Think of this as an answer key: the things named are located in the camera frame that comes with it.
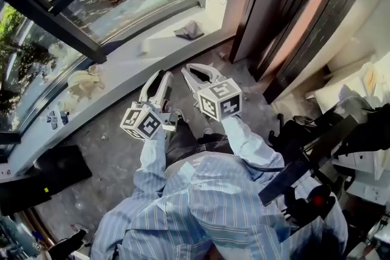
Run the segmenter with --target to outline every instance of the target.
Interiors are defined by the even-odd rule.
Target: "dark pants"
[[[52,260],[66,259],[72,252],[78,250],[83,245],[82,239],[86,234],[87,232],[80,230],[71,238],[65,239],[51,247],[48,252]]]
[[[213,133],[196,139],[188,124],[179,119],[176,132],[166,151],[166,167],[204,151],[234,154],[226,135]]]

